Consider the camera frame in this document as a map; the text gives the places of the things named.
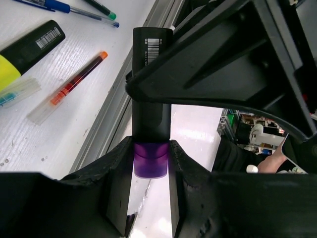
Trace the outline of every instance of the purple cap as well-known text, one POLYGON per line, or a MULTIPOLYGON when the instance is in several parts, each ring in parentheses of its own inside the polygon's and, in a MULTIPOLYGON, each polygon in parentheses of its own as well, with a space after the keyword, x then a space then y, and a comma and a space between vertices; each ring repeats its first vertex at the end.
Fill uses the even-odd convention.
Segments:
POLYGON ((166 143, 134 143, 134 174, 142 179, 158 179, 167 174, 166 143))

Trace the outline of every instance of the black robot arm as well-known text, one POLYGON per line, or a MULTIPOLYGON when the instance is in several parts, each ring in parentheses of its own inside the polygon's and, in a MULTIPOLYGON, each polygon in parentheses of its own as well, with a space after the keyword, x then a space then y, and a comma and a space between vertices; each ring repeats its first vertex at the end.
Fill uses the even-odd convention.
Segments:
POLYGON ((308 140, 317 132, 310 116, 317 106, 317 18, 309 14, 317 4, 290 2, 225 0, 209 13, 211 1, 195 12, 199 20, 186 19, 174 44, 129 81, 128 94, 141 102, 253 112, 308 140), (301 7, 306 9, 298 16, 301 7), (306 17, 312 19, 305 28, 315 33, 308 34, 309 42, 301 24, 306 17))

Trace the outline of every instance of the person's arm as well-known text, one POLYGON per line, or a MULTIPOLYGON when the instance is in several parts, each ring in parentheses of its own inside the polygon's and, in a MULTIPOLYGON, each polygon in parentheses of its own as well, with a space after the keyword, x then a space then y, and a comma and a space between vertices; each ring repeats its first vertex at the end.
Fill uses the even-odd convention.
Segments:
POLYGON ((287 160, 286 156, 282 153, 282 145, 284 140, 278 146, 274 154, 268 156, 265 160, 259 163, 258 169, 259 173, 270 173, 274 174, 277 172, 278 168, 287 160))
POLYGON ((263 154, 256 155, 238 147, 231 141, 221 138, 212 171, 246 172, 248 165, 258 166, 267 156, 263 154))

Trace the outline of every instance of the black cylinder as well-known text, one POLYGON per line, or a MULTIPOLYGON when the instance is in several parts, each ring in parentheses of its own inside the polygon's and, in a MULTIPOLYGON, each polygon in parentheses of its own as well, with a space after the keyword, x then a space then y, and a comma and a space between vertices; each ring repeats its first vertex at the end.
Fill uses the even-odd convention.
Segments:
MULTIPOLYGON (((140 27, 133 30, 133 66, 135 75, 154 61, 171 44, 173 31, 140 27)), ((132 101, 132 136, 137 142, 166 142, 170 139, 171 104, 132 101)))

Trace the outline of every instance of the barcode label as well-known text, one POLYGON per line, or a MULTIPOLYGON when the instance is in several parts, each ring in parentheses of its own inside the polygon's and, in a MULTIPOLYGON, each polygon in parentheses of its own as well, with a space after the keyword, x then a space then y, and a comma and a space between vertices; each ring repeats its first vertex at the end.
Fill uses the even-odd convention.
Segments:
POLYGON ((55 38, 57 38, 58 36, 60 36, 60 31, 57 29, 57 27, 55 27, 53 30, 49 31, 44 36, 42 36, 40 39, 38 39, 36 41, 36 44, 42 50, 43 48, 45 48, 45 46, 47 46, 50 42, 55 40, 55 38))
POLYGON ((160 39, 147 39, 148 43, 148 58, 147 58, 147 65, 152 63, 158 56, 159 56, 159 42, 160 39))

